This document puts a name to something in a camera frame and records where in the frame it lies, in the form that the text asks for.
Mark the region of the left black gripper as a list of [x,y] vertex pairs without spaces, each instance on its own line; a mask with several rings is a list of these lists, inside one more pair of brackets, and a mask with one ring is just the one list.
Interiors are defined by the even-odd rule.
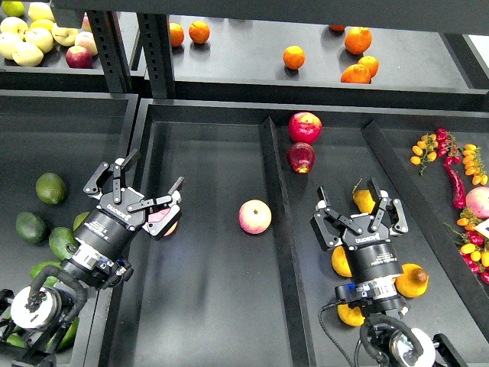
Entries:
[[164,237],[182,216],[184,177],[179,177],[166,195],[148,200],[126,185],[126,173],[139,157],[139,150],[133,149],[114,163],[103,161],[83,187],[83,192],[99,204],[73,233],[79,247],[72,260],[82,268],[92,270],[98,261],[120,258],[141,228],[155,239]]

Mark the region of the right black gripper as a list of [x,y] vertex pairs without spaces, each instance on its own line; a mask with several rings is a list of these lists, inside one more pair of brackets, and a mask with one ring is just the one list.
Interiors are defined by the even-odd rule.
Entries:
[[319,198],[310,219],[321,250],[342,245],[356,284],[378,278],[395,278],[403,273],[389,235],[408,233],[408,225],[400,199],[390,198],[372,177],[368,190],[374,201],[372,213],[352,215],[351,218],[332,208],[324,186],[319,186]]

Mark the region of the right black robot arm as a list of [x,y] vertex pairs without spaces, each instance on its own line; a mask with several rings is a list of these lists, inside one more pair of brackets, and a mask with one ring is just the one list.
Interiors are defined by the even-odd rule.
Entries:
[[323,251],[341,248],[351,271],[351,283],[335,288],[333,305],[358,308],[364,318],[356,349],[363,349],[379,366],[446,366],[466,363],[447,336],[433,337],[407,326],[408,308],[396,285],[404,271],[391,237],[407,233],[400,200],[391,199],[375,180],[368,189],[372,213],[344,216],[332,208],[323,187],[310,224]]

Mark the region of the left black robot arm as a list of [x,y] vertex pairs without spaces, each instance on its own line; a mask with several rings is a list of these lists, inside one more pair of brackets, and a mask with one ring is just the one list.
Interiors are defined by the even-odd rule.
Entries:
[[60,266],[47,265],[30,285],[1,291],[1,345],[17,353],[13,366],[55,366],[56,351],[95,291],[117,287],[134,270],[123,256],[140,230],[163,236],[180,219],[179,177],[168,192],[147,199],[125,183],[138,150],[113,163],[102,162],[83,190],[97,205],[74,232],[76,246]]

